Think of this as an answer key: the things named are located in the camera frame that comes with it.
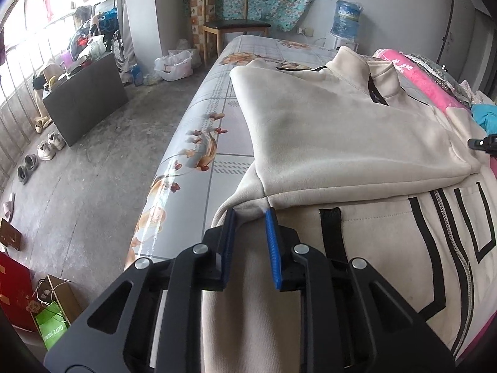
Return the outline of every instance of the mattress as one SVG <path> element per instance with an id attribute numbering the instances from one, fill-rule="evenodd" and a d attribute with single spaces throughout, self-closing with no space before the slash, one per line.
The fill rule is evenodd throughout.
<path id="1" fill-rule="evenodd" d="M 319 46 L 244 35 L 223 50 L 188 106 L 159 164 L 137 222 L 126 266 L 146 256 L 175 258 L 199 243 L 215 211 L 236 190 L 253 161 L 249 130 L 229 77 L 262 58 L 284 68 L 317 68 L 336 52 Z M 407 78 L 401 86 L 431 104 Z"/>

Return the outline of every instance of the chair leg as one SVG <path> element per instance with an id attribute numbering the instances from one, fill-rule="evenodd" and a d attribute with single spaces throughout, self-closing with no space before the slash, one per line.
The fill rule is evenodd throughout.
<path id="1" fill-rule="evenodd" d="M 207 32 L 204 29 L 204 65 L 207 67 Z"/>
<path id="2" fill-rule="evenodd" d="M 221 32 L 217 33 L 217 43 L 218 43 L 218 57 L 223 51 L 223 34 Z"/>

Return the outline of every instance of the pink slipper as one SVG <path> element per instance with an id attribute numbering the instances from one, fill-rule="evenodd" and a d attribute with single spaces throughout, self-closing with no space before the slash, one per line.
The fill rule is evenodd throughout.
<path id="1" fill-rule="evenodd" d="M 14 198 L 16 195 L 12 192 L 8 197 L 8 201 L 3 203 L 3 214 L 5 219 L 10 222 L 14 213 Z"/>

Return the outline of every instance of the metal bolt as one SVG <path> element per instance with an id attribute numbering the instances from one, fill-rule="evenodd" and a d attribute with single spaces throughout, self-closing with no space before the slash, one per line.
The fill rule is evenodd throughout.
<path id="1" fill-rule="evenodd" d="M 135 262 L 136 269 L 145 269 L 150 265 L 150 259 L 148 258 L 138 258 Z"/>
<path id="2" fill-rule="evenodd" d="M 205 244 L 197 244 L 193 247 L 194 254 L 205 254 L 209 250 L 209 247 Z"/>
<path id="3" fill-rule="evenodd" d="M 355 258 L 352 260 L 352 266 L 356 269 L 364 269 L 368 263 L 362 258 Z"/>
<path id="4" fill-rule="evenodd" d="M 309 247 L 305 244 L 297 244 L 295 247 L 293 247 L 293 250 L 295 251 L 295 254 L 307 254 L 309 252 Z"/>

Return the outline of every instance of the green shopping bag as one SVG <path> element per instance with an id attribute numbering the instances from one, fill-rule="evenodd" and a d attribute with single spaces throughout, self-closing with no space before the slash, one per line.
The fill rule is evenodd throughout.
<path id="1" fill-rule="evenodd" d="M 50 349 L 67 331 L 66 319 L 56 301 L 51 303 L 45 310 L 36 316 L 36 323 L 40 328 L 43 342 Z"/>

